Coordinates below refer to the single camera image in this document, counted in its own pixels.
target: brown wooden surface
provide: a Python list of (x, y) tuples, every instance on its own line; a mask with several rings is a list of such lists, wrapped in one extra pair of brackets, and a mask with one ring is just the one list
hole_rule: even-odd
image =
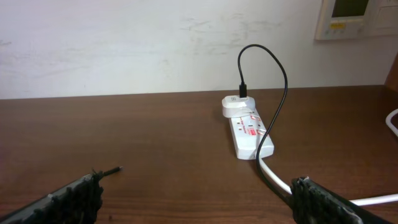
[(398, 92), (398, 54), (391, 66), (390, 73), (387, 76), (385, 84), (390, 90)]
[[(221, 99), (236, 91), (0, 101), (0, 215), (95, 169), (98, 223), (294, 223), (236, 158)], [(250, 90), (264, 123), (282, 90)], [(309, 175), (348, 198), (398, 193), (398, 139), (383, 86), (290, 89), (265, 159), (286, 182)], [(366, 207), (398, 223), (398, 203)]]

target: yellow sticker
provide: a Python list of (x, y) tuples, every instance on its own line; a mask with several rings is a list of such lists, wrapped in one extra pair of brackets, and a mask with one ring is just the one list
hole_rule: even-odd
[(345, 23), (332, 23), (330, 24), (331, 29), (344, 29), (346, 27)]

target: power strip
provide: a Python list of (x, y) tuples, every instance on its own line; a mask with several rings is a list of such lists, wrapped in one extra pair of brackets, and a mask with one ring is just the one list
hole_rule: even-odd
[[(255, 159), (257, 147), (264, 136), (266, 127), (257, 112), (238, 118), (230, 118), (232, 137), (234, 139), (236, 157), (238, 159)], [(260, 157), (271, 156), (274, 153), (274, 144), (268, 136), (261, 147)]]

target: wooden table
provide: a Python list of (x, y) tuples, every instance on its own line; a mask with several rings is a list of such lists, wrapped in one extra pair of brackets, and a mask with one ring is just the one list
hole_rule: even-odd
[[(92, 167), (124, 166), (101, 181), (98, 223), (294, 223), (254, 161), (235, 156), (221, 113), (232, 94), (1, 100), (0, 214)], [(282, 90), (249, 94), (267, 124)], [(398, 139), (384, 121), (396, 108), (383, 86), (290, 89), (265, 162), (286, 182), (309, 175), (348, 199), (398, 193)], [(365, 208), (398, 222), (398, 203)]]

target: wall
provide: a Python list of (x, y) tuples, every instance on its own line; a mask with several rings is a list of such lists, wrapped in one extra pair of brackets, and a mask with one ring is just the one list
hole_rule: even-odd
[[(290, 87), (383, 84), (396, 37), (315, 42), (321, 0), (0, 0), (0, 98), (232, 90), (247, 44)], [(248, 88), (281, 88), (260, 49)]]

